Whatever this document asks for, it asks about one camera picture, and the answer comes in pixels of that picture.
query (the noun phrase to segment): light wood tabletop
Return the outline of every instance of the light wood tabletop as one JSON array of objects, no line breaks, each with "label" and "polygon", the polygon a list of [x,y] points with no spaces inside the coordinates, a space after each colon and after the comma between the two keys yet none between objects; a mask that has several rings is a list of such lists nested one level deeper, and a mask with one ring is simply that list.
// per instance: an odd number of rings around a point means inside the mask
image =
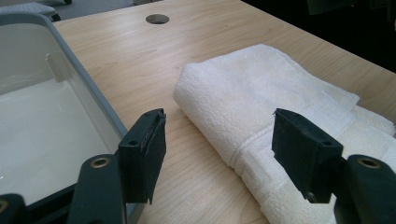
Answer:
[{"label": "light wood tabletop", "polygon": [[[148,23],[151,14],[170,21]],[[128,129],[151,109],[167,114],[167,154],[142,223],[268,222],[173,100],[186,63],[270,45],[396,121],[394,73],[238,0],[165,0],[54,24]]]}]

